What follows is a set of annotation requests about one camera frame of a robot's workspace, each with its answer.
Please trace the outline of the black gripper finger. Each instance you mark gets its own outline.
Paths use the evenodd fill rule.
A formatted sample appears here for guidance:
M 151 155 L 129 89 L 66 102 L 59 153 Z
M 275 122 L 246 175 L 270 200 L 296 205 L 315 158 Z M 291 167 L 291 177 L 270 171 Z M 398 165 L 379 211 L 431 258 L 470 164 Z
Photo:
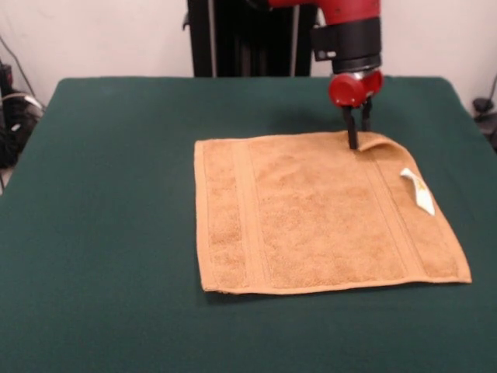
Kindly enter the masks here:
M 342 117 L 347 127 L 349 148 L 352 150 L 357 150 L 358 140 L 357 140 L 356 122 L 353 116 L 353 108 L 351 106 L 343 106 Z
M 362 111 L 361 111 L 362 131 L 370 131 L 370 129 L 371 129 L 370 114 L 371 114 L 372 107 L 373 107 L 372 98 L 368 97 L 362 105 Z

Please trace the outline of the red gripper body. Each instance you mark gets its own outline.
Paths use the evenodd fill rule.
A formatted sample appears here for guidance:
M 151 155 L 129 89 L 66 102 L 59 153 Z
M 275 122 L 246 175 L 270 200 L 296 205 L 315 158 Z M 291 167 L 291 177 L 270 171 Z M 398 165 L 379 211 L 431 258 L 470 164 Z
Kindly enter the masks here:
M 328 87 L 328 95 L 336 106 L 360 107 L 378 94 L 384 76 L 379 70 L 350 72 L 334 75 Z

